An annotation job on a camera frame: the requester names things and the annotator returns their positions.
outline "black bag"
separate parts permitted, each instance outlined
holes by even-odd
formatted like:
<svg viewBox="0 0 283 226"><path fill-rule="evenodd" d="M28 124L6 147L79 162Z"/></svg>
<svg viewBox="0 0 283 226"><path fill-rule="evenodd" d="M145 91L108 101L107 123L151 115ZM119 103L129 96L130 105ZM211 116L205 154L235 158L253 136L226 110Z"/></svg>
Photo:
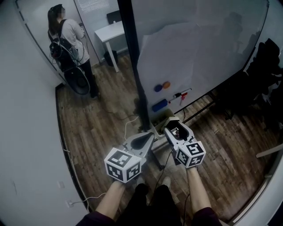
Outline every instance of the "black bag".
<svg viewBox="0 0 283 226"><path fill-rule="evenodd" d="M64 38L62 38L62 28L66 20L60 22L60 29L57 38L52 38L48 31L48 37L51 41L49 46L50 55L62 72L77 67L78 65L78 51Z"/></svg>

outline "person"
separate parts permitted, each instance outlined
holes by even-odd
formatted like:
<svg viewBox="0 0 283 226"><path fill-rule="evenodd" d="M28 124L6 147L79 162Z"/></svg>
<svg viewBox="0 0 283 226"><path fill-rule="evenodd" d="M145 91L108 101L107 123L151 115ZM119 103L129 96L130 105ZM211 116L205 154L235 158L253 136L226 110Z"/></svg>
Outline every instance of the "person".
<svg viewBox="0 0 283 226"><path fill-rule="evenodd" d="M48 32L52 38L57 37L60 29L60 22L64 19L64 17L65 9L63 8L62 4L53 6L48 11ZM96 84L95 77L92 74L92 68L89 62L89 54L81 42L81 39L84 37L84 31L75 20L67 19L64 21L61 37L66 39L74 48L78 50L78 62L90 85L90 96L93 99L97 98L100 95L99 89Z"/></svg>
<svg viewBox="0 0 283 226"><path fill-rule="evenodd" d="M197 168L187 169L191 208L194 214L192 226L221 226L211 208L207 192L202 184ZM146 205L148 187L140 178L137 180L135 193L124 212L114 222L116 211L125 191L125 184L115 181L110 186L95 212L85 215L77 226L182 226L180 214L169 191L170 178L166 177L153 195L153 203Z"/></svg>

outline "white cube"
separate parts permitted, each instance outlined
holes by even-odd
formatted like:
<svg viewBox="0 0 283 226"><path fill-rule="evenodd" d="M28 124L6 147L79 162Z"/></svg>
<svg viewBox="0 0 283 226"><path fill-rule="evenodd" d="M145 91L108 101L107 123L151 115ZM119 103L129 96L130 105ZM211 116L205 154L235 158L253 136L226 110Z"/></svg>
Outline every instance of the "white cube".
<svg viewBox="0 0 283 226"><path fill-rule="evenodd" d="M128 152L112 148L104 163L110 177L126 183L142 172L141 160Z"/></svg>
<svg viewBox="0 0 283 226"><path fill-rule="evenodd" d="M176 159L185 165L186 168L190 168L201 164L205 154L206 151L200 141L184 143L178 146Z"/></svg>

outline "black trash bin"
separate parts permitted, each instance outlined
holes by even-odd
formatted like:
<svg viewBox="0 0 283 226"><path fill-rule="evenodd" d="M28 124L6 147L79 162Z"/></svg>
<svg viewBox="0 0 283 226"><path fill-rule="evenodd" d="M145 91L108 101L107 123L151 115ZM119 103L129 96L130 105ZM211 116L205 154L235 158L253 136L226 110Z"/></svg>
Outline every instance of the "black trash bin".
<svg viewBox="0 0 283 226"><path fill-rule="evenodd" d="M115 59L116 63L118 63L117 51L112 50L112 53L113 53L113 56L114 56L114 59ZM111 60L111 57L110 57L110 54L109 54L108 51L104 54L104 58L105 58L107 64L109 66L113 67L113 63L112 63L112 60Z"/></svg>

